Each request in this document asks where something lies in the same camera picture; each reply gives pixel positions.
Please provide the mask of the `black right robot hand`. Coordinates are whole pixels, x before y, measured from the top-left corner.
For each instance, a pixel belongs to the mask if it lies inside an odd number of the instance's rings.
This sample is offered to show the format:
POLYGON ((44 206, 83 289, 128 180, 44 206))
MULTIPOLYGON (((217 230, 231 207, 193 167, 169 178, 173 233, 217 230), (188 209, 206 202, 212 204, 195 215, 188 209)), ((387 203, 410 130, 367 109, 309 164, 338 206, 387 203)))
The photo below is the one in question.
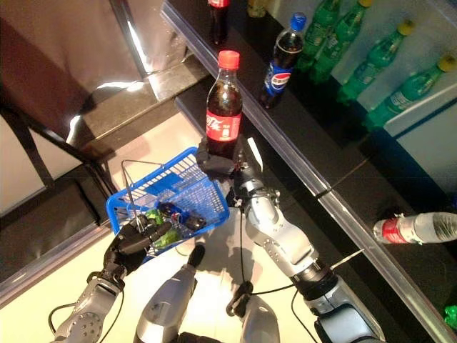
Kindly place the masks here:
POLYGON ((196 152, 196 160, 200 170, 209 179, 234 179, 237 172, 251 172, 253 178, 259 178, 263 171, 263 160, 252 137, 240 135, 230 157, 211 154, 209 141, 204 137, 196 152))

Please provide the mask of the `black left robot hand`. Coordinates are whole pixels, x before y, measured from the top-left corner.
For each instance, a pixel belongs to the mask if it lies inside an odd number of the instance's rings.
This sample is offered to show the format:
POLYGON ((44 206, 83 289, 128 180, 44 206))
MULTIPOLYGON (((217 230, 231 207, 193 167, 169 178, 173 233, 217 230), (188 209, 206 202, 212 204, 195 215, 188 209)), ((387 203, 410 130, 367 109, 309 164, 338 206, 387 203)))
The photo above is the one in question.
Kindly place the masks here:
POLYGON ((147 249, 171 229, 171 223, 152 224, 144 215, 123 225, 104 255, 102 274, 123 279, 136 271, 147 249))

